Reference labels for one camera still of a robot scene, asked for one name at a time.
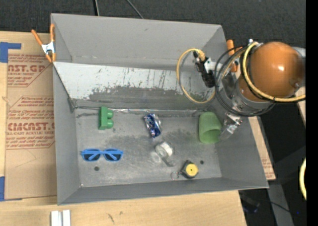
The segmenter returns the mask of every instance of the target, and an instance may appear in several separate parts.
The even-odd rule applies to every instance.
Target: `green cup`
[[[213,112],[204,112],[199,118],[199,140],[205,144],[219,141],[222,124]]]

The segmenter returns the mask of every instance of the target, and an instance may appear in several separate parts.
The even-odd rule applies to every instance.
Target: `green block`
[[[110,118],[114,115],[112,110],[107,107],[101,107],[98,115],[98,129],[105,130],[113,127],[114,122]]]

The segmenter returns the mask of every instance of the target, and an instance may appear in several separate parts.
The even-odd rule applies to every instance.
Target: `cardboard sheet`
[[[21,43],[8,51],[4,198],[56,195],[52,65],[31,33],[0,32],[0,41]]]

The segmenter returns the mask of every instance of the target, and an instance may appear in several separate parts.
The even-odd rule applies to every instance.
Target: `bin floor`
[[[194,114],[160,114],[162,134],[152,139],[144,116],[140,113],[114,112],[114,126],[98,129],[98,110],[76,109],[79,175],[83,187],[173,181],[171,173],[180,171],[186,160],[199,168],[196,178],[221,177],[215,145],[199,141],[200,112]],[[159,142],[174,148],[175,166],[168,167],[155,152]],[[120,161],[84,161],[84,149],[117,148],[124,151]]]

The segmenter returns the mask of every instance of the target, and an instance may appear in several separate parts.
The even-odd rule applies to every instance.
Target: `gray metal tray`
[[[266,188],[267,181],[247,119],[230,139],[215,145],[198,139],[198,120],[225,110],[217,100],[190,102],[179,88],[175,66],[195,47],[213,60],[227,49],[219,25],[53,14],[57,61],[54,110],[58,204]],[[198,100],[209,97],[189,56],[181,82]],[[98,129],[98,108],[114,110],[114,126]],[[156,113],[162,134],[150,137],[143,117]],[[157,143],[174,148],[175,166],[156,154]],[[87,148],[118,148],[118,162],[84,161]],[[195,179],[173,181],[186,160]]]

